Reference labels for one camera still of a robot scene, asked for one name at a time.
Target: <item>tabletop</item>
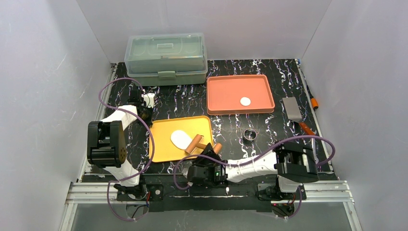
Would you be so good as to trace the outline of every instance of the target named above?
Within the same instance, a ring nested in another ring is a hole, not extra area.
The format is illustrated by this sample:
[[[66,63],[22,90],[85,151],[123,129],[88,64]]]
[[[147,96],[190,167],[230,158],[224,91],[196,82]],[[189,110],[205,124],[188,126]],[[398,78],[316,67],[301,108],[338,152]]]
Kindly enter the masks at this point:
[[[301,80],[295,59],[269,60],[209,60],[207,77],[229,75],[266,75],[275,101],[273,113],[241,115],[208,115],[206,104],[206,84],[145,87],[149,93],[156,94],[153,120],[182,118],[190,116],[208,116],[214,142],[223,144],[220,153],[222,159],[242,159],[260,154],[270,145],[288,137],[305,135],[298,124],[290,121],[285,113],[282,98],[295,97],[302,117],[312,131],[319,135],[312,108],[307,99],[307,92]],[[117,65],[115,78],[127,77],[124,63]],[[128,80],[118,81],[112,85],[108,103],[114,106],[123,105],[129,98],[130,90],[137,86]],[[105,111],[105,117],[112,114],[112,109]],[[242,132],[247,128],[258,131],[252,146],[242,142]],[[148,133],[140,123],[132,123],[125,130],[127,158],[137,170],[141,170],[149,159]],[[310,140],[299,141],[311,146]],[[326,159],[322,143],[316,141],[317,158]],[[180,171],[189,161],[179,166]],[[152,163],[146,174],[171,174],[176,162]],[[328,164],[319,171],[331,171]],[[109,174],[93,166],[90,175]]]

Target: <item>orange tray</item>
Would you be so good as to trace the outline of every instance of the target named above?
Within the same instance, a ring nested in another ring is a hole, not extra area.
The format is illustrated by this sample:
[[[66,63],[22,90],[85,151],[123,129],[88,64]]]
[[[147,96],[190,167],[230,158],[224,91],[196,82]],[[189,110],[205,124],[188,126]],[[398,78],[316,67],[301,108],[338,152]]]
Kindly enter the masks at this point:
[[[177,148],[170,140],[171,134],[175,130],[182,130],[190,138],[197,134],[204,136],[201,143],[214,146],[213,133],[211,129],[210,118],[200,115],[194,117],[164,119],[153,121],[152,132],[154,139],[154,157],[153,162],[176,161],[186,156],[184,150]],[[201,149],[196,148],[192,154],[200,154]],[[149,158],[152,157],[152,140],[149,140]]]
[[[248,106],[241,98],[251,100]],[[207,79],[207,113],[230,115],[272,113],[275,109],[268,78],[265,75],[214,76]]]

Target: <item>translucent plastic container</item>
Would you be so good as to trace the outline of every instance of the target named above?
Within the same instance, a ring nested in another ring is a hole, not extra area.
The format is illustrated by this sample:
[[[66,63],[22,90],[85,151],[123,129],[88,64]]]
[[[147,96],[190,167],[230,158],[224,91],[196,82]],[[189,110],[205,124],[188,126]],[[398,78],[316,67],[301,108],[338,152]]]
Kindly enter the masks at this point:
[[[144,86],[205,83],[207,56],[202,33],[131,36],[127,75]]]

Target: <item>box handle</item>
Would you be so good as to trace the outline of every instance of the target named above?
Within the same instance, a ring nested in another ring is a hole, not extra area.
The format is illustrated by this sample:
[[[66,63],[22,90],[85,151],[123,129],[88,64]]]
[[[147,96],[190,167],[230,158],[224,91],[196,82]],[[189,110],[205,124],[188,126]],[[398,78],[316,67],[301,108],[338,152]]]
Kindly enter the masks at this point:
[[[158,50],[159,49],[169,49],[169,48],[173,49],[173,44],[172,43],[159,43],[157,45]]]
[[[175,71],[159,71],[157,72],[160,79],[165,80],[175,80],[176,79],[176,72]]]

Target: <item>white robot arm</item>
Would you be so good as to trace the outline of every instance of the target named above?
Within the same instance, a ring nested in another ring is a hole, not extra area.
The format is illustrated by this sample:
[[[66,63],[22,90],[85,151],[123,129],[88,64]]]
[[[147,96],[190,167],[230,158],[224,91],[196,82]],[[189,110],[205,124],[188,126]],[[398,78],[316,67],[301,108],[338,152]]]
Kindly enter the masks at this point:
[[[227,184],[228,181],[238,183],[257,176],[278,175],[279,191],[282,193],[294,193],[302,183],[319,180],[312,149],[297,143],[285,143],[274,151],[269,151],[261,158],[253,156],[222,161],[209,144],[201,155],[225,164],[197,157],[188,169],[187,180],[193,184],[217,186]]]
[[[155,94],[148,93],[139,96],[139,91],[128,101],[130,105],[120,106],[136,115],[139,110],[144,113],[141,118],[151,124],[151,113],[154,107]],[[132,176],[138,171],[127,160],[126,144],[123,131],[136,120],[130,113],[116,110],[101,121],[90,122],[88,126],[88,162],[110,172],[117,180]],[[139,184],[140,176],[120,182],[121,186],[132,187]]]

